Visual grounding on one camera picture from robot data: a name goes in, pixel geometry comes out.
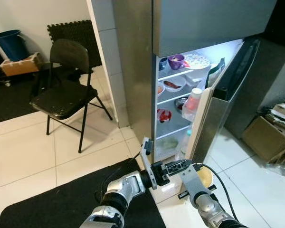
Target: chair leg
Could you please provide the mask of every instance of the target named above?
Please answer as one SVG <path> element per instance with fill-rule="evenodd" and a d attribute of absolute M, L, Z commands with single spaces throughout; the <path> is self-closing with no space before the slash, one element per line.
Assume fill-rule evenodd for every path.
<path fill-rule="evenodd" d="M 84 138 L 85 124 L 86 124 L 86 112 L 87 112 L 87 104 L 85 105 L 84 118 L 82 120 L 82 127 L 81 127 L 80 143 L 79 143 L 78 153 L 81 153 L 82 140 Z"/>
<path fill-rule="evenodd" d="M 49 120 L 50 120 L 50 118 L 49 118 L 49 115 L 47 117 L 48 117 L 47 118 L 47 135 L 49 135 Z"/>
<path fill-rule="evenodd" d="M 100 100 L 100 98 L 97 96 L 96 97 L 97 100 L 99 101 L 100 105 L 104 108 L 105 113 L 108 115 L 108 117 L 110 118 L 110 120 L 113 120 L 112 116 L 109 114 L 107 108 L 104 106 L 104 104 L 102 103 L 102 101 Z"/>

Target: blue bucket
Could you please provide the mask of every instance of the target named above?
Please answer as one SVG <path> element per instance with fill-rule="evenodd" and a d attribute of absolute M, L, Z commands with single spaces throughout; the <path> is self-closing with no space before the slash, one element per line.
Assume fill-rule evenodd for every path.
<path fill-rule="evenodd" d="M 19 61 L 29 57 L 23 38 L 19 35 L 20 30 L 10 30 L 0 33 L 0 47 L 10 61 Z"/>

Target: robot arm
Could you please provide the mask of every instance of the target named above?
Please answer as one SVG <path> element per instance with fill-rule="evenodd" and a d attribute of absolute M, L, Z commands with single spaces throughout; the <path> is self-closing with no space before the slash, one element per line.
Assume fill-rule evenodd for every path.
<path fill-rule="evenodd" d="M 203 186 L 190 160 L 180 160 L 163 165 L 161 161 L 150 165 L 147 155 L 151 153 L 152 141 L 144 138 L 140 152 L 145 170 L 134 171 L 109 183 L 107 192 L 92 214 L 80 228 L 123 228 L 124 216 L 131 200 L 145 193 L 146 188 L 169 183 L 168 176 L 179 174 L 186 191 L 179 198 L 189 195 L 204 223 L 209 228 L 244 228 L 218 203 L 214 194 Z"/>

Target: chair seat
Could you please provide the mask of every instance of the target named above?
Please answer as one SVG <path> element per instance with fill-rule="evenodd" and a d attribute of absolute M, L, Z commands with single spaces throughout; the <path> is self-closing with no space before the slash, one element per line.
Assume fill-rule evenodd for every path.
<path fill-rule="evenodd" d="M 71 117 L 97 96 L 97 90 L 91 86 L 88 95 L 86 90 L 85 85 L 66 80 L 34 97 L 30 104 L 55 119 L 63 120 Z"/>

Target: chair backrest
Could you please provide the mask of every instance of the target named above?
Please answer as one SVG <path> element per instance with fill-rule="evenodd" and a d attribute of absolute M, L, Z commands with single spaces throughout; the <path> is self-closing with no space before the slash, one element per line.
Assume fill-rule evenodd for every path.
<path fill-rule="evenodd" d="M 88 51 L 76 41 L 68 39 L 56 40 L 52 45 L 49 60 L 51 63 L 78 68 L 85 74 L 91 72 Z"/>

